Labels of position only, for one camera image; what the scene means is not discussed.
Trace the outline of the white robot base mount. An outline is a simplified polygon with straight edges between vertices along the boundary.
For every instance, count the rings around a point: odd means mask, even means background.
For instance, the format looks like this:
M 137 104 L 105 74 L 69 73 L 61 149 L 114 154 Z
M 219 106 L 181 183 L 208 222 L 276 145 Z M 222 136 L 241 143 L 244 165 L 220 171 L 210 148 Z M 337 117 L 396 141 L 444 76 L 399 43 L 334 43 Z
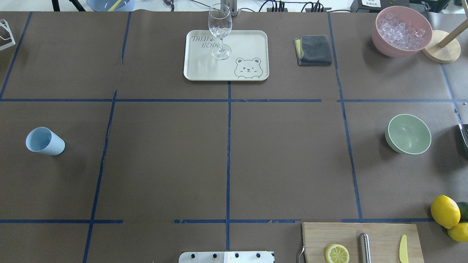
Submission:
M 184 252 L 179 263 L 274 263 L 274 253 L 270 251 L 209 251 Z

